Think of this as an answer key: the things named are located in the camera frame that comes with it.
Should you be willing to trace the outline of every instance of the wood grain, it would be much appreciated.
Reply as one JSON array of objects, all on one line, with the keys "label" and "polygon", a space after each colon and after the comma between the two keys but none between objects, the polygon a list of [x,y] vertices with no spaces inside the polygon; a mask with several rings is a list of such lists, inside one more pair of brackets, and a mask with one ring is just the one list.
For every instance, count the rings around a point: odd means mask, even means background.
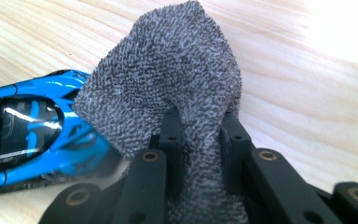
[{"label": "wood grain", "polygon": [[[181,2],[0,1],[0,86],[91,72],[142,14]],[[358,182],[358,1],[200,2],[241,68],[241,122],[255,145],[321,189]],[[0,223],[36,223],[59,189],[0,196]]]}]

